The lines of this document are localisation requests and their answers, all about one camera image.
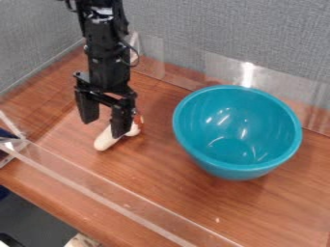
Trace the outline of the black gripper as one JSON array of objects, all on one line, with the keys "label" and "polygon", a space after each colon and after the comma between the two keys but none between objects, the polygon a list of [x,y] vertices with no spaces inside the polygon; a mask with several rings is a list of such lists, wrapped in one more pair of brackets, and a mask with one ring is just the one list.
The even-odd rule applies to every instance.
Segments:
[{"label": "black gripper", "polygon": [[89,55],[89,71],[78,71],[75,99],[81,118],[85,124],[90,124],[99,118],[99,105],[113,106],[112,132],[116,139],[130,132],[136,108],[128,103],[108,95],[121,96],[136,101],[137,93],[129,85],[130,81],[130,51],[128,47],[116,52],[94,57]]}]

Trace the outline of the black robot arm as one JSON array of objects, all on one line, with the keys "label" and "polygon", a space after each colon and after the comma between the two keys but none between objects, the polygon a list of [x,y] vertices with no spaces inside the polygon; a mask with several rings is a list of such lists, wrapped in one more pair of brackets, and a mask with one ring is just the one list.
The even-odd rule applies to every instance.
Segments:
[{"label": "black robot arm", "polygon": [[81,118],[90,124],[99,118],[99,105],[113,109],[112,135],[116,139],[130,132],[137,113],[137,92],[129,86],[130,52],[128,43],[129,20],[124,0],[59,0],[78,15],[85,51],[89,57],[89,72],[78,71],[75,99]]}]

